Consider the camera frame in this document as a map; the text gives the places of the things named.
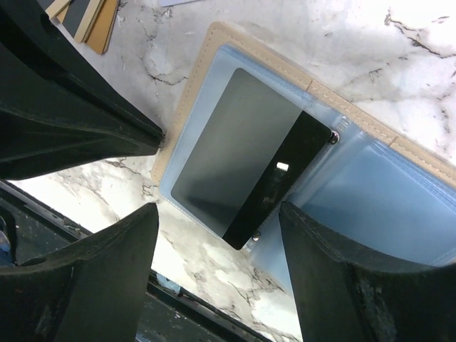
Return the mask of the single black card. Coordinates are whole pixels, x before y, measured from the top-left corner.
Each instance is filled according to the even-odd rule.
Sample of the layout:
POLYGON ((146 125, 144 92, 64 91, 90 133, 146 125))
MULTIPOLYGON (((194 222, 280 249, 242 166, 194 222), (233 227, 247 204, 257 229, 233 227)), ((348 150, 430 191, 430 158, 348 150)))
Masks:
POLYGON ((238 68, 171 195, 241 249, 331 136, 329 127, 238 68))

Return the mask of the silver VIP card stack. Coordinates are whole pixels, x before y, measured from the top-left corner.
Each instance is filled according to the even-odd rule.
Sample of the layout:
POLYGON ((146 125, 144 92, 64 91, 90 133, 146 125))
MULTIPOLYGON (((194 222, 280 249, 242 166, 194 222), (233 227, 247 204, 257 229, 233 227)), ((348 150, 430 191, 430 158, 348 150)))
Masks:
POLYGON ((159 0, 159 5, 162 7, 177 6, 180 4, 186 4, 198 0, 159 0))

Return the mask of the beige card holder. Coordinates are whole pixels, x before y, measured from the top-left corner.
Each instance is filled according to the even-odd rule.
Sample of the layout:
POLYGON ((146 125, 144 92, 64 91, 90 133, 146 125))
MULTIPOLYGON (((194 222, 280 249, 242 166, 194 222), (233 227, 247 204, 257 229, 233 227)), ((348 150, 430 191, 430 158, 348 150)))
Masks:
POLYGON ((287 292, 283 201, 384 254, 455 260, 454 167, 222 22, 208 28, 151 176, 287 292))

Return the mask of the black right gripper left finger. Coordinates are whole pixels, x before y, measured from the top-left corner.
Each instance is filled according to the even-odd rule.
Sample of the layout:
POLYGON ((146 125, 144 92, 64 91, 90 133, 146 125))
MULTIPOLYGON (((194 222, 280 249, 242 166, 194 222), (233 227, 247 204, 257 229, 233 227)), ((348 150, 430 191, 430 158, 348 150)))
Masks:
POLYGON ((147 203, 55 252, 1 268, 2 341, 134 341, 157 241, 147 203))

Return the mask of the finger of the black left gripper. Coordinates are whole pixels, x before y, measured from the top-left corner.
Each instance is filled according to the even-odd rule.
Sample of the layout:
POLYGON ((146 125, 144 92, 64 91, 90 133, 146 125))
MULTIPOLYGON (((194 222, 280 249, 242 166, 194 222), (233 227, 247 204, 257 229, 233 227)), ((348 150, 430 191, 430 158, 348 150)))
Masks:
POLYGON ((37 1, 1 3, 1 178, 154 155, 162 129, 112 88, 37 1))

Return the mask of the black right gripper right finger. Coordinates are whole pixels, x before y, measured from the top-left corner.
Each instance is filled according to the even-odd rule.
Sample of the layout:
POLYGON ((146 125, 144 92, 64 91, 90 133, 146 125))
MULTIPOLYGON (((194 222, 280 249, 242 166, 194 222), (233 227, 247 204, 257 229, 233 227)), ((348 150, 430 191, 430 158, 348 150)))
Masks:
POLYGON ((279 210, 305 341, 453 341, 455 265, 435 267, 371 249, 304 214, 279 210))

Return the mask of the gold card stack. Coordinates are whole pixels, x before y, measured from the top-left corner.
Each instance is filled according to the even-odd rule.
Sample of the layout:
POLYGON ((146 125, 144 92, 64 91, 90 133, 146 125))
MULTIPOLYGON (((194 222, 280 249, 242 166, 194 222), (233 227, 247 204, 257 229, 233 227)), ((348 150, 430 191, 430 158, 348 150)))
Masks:
POLYGON ((76 43, 84 43, 97 54, 108 50, 119 1, 38 1, 59 21, 76 43))

